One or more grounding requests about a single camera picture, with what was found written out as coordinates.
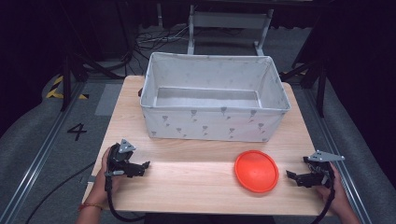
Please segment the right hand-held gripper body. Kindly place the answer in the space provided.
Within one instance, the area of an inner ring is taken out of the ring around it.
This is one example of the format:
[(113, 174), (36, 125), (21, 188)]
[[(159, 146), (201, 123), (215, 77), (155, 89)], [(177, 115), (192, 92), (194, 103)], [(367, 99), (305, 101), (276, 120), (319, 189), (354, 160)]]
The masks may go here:
[(331, 162), (344, 161), (343, 155), (336, 155), (324, 151), (317, 150), (310, 156), (304, 157), (304, 162), (310, 170), (310, 178), (308, 180), (315, 181), (315, 186), (325, 186), (330, 188), (334, 179)]

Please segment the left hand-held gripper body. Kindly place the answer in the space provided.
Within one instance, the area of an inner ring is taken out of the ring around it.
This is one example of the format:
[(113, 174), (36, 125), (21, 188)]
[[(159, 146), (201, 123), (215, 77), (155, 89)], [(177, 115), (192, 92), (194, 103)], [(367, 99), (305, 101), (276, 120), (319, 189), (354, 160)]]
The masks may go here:
[(136, 176), (136, 169), (129, 159), (134, 154), (136, 147), (127, 140), (122, 139), (120, 143), (113, 145), (107, 158), (106, 175), (127, 175), (128, 177)]

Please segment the red round plate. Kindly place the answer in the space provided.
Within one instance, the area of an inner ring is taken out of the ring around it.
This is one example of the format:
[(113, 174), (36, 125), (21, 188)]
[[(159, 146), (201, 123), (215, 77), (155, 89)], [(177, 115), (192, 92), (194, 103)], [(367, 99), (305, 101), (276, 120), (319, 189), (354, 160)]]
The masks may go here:
[(256, 193), (271, 191), (278, 181), (278, 169), (274, 160), (259, 150), (249, 150), (237, 156), (234, 173), (238, 182)]

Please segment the white fabric storage box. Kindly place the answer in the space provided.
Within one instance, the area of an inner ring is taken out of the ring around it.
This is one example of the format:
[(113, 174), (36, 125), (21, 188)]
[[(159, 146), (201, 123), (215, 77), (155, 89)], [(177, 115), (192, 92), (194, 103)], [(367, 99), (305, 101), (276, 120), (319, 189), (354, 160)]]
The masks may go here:
[(290, 101), (269, 56), (154, 52), (140, 97), (156, 138), (267, 142)]

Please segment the person's right hand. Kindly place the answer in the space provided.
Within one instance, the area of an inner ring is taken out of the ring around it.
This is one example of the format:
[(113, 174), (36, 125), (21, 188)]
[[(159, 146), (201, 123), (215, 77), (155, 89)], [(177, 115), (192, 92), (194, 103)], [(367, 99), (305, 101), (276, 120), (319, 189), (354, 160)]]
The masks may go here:
[[(331, 164), (332, 170), (334, 172), (334, 182), (333, 187), (335, 190), (334, 199), (332, 200), (331, 209), (332, 211), (339, 217), (346, 215), (349, 211), (352, 210), (349, 204), (349, 200), (347, 198), (347, 194), (343, 188), (341, 177), (339, 172), (335, 168), (333, 164)], [(316, 191), (320, 195), (321, 199), (324, 202), (327, 202), (331, 191), (323, 186), (316, 187)]]

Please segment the person's left hand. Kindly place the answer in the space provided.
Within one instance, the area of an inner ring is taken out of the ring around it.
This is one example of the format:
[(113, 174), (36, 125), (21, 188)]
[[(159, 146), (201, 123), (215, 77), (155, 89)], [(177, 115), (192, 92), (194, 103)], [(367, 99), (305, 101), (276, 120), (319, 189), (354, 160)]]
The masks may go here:
[(107, 171), (107, 159), (110, 148), (106, 150), (102, 157), (102, 167), (100, 168), (97, 176), (95, 178), (95, 182), (92, 187), (92, 196), (94, 203), (105, 203), (107, 200), (107, 193), (105, 190), (106, 185), (106, 176), (105, 173)]

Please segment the black tripod stand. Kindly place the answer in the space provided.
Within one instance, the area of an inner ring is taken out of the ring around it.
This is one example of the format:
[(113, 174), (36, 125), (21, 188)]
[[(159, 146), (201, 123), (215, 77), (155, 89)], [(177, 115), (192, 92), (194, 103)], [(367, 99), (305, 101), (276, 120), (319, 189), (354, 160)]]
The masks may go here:
[(64, 86), (64, 98), (61, 110), (65, 111), (72, 101), (72, 90), (71, 90), (71, 76), (74, 76), (77, 82), (85, 82), (88, 80), (88, 71), (84, 67), (87, 64), (93, 70), (110, 77), (112, 79), (124, 79), (124, 77), (118, 76), (111, 72), (109, 69), (103, 67), (99, 63), (85, 57), (83, 55), (66, 52), (64, 55), (64, 65), (61, 75), (63, 76)]
[(303, 89), (311, 89), (315, 83), (318, 83), (316, 109), (322, 118), (324, 117), (323, 105), (327, 75), (326, 65), (327, 62), (324, 59), (319, 59), (309, 63), (304, 63), (289, 72), (281, 72), (279, 74), (280, 79), (285, 82), (289, 78), (305, 72), (303, 79), (300, 81), (300, 86)]

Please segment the yellow black floor tape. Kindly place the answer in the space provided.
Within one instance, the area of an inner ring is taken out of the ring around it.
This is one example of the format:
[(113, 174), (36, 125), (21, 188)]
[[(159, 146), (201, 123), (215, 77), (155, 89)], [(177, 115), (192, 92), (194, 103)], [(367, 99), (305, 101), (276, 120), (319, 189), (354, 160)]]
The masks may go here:
[(49, 92), (46, 95), (47, 98), (58, 98), (58, 99), (63, 99), (64, 98), (64, 95), (62, 93), (57, 92), (57, 90), (60, 87), (60, 85), (63, 82), (63, 80), (64, 80), (64, 77), (62, 75), (59, 75), (54, 80), (51, 88), (49, 89)]

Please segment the grey metal stand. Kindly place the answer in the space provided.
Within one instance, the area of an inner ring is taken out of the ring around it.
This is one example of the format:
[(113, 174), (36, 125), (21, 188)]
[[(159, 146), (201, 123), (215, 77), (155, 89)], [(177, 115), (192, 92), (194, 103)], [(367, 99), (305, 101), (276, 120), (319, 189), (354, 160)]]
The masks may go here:
[(263, 44), (267, 36), (274, 11), (268, 9), (263, 14), (203, 12), (198, 11), (197, 5), (190, 5), (189, 15), (189, 43), (187, 53), (194, 54), (194, 29), (203, 28), (233, 28), (261, 30), (261, 37), (253, 43), (258, 56), (263, 56)]

